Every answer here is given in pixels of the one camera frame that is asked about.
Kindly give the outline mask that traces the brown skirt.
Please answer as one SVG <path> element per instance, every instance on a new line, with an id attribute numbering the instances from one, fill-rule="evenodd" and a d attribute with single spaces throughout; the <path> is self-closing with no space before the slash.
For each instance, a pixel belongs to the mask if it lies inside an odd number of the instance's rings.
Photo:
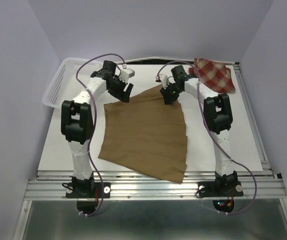
<path id="1" fill-rule="evenodd" d="M 188 137 L 182 106 L 164 103 L 157 85 L 104 105 L 105 133 L 98 158 L 135 172 L 181 184 Z"/>

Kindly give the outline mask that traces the red plaid skirt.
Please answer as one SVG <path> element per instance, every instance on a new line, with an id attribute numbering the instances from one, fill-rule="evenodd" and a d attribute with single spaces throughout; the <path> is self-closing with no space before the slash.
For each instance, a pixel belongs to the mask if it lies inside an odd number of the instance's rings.
<path id="1" fill-rule="evenodd" d="M 205 58 L 195 58 L 194 66 L 197 71 L 190 67 L 189 74 L 194 77 L 200 77 L 200 81 L 219 94 L 234 94 L 236 88 L 232 80 L 232 73 L 226 64 L 216 62 Z"/>

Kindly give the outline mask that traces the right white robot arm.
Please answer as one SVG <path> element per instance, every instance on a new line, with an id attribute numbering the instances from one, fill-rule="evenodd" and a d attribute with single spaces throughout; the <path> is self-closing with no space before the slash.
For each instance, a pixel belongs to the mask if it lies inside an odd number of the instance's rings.
<path id="1" fill-rule="evenodd" d="M 160 71 L 155 77 L 155 81 L 161 83 L 164 104 L 173 104 L 182 92 L 197 99 L 203 124 L 213 142 L 216 177 L 232 175 L 235 171 L 230 156 L 233 114 L 228 94 L 211 90 L 201 83 L 199 77 L 186 73 L 182 65 L 172 68 L 171 76 L 174 82 L 170 82 L 168 76 Z"/>

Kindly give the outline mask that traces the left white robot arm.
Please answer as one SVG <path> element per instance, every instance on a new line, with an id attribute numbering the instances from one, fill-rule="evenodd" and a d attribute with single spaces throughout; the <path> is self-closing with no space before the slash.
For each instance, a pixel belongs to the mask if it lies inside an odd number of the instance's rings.
<path id="1" fill-rule="evenodd" d="M 133 84 L 128 80 L 135 71 L 123 64 L 116 74 L 117 64 L 105 60 L 100 70 L 94 71 L 84 89 L 72 100 L 61 104 L 61 134 L 67 140 L 73 161 L 71 184 L 83 197 L 90 197 L 95 191 L 94 171 L 89 158 L 89 146 L 97 123 L 96 100 L 105 92 L 123 103 L 130 101 Z"/>

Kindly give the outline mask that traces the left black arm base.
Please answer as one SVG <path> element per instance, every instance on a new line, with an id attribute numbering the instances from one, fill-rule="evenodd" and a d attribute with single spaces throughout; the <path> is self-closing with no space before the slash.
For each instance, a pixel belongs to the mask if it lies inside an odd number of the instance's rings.
<path id="1" fill-rule="evenodd" d="M 78 179 L 72 177 L 71 182 L 61 184 L 65 188 L 67 199 L 98 199 L 110 198 L 111 183 L 95 181 L 92 175 L 89 179 Z"/>

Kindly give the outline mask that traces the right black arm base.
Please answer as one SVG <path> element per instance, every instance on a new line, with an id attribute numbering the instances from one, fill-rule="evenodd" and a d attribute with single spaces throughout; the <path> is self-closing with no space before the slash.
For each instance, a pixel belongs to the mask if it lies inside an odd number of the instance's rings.
<path id="1" fill-rule="evenodd" d="M 195 193 L 197 198 L 221 198 L 221 197 L 242 197 L 244 196 L 242 184 L 238 174 L 233 171 L 231 174 L 220 176 L 215 173 L 215 179 L 210 181 L 199 181 L 198 190 Z"/>

